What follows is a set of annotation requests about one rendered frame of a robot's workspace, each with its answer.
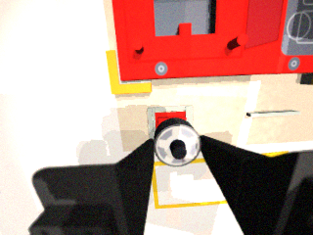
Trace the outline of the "yellow rectangular outline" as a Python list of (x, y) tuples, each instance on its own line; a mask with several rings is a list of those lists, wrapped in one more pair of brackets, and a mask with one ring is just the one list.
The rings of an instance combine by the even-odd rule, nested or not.
[[(288, 151), (281, 151), (281, 152), (277, 152), (277, 153), (263, 153), (262, 155), (266, 155), (266, 156), (270, 157), (270, 156), (282, 154), (282, 153), (285, 153), (285, 152), (288, 152)], [(191, 164), (201, 164), (203, 162), (204, 162), (203, 159), (196, 159)], [(158, 204), (158, 197), (157, 197), (157, 178), (156, 178), (156, 168), (155, 168), (155, 166), (159, 166), (159, 165), (166, 165), (166, 164), (163, 164), (162, 162), (155, 162), (155, 165), (154, 165), (154, 172), (153, 172), (152, 181), (153, 181), (153, 191), (154, 191), (154, 200), (155, 200), (155, 208), (156, 209), (199, 207), (199, 206), (211, 206), (211, 205), (214, 205), (214, 204), (227, 204), (226, 200), (223, 200), (223, 201), (219, 201), (219, 202), (159, 205)]]

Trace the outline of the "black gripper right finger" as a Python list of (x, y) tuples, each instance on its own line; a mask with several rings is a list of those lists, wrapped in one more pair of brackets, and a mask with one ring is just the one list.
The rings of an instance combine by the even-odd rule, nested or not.
[(200, 135), (201, 153), (244, 235), (282, 235), (313, 149), (266, 156)]

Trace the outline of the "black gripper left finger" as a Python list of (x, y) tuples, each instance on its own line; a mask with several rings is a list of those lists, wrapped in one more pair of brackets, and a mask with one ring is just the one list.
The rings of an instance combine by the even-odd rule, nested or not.
[(119, 235), (144, 235), (154, 165), (152, 138), (116, 164), (45, 166), (31, 175), (31, 183), (43, 210), (110, 205)]

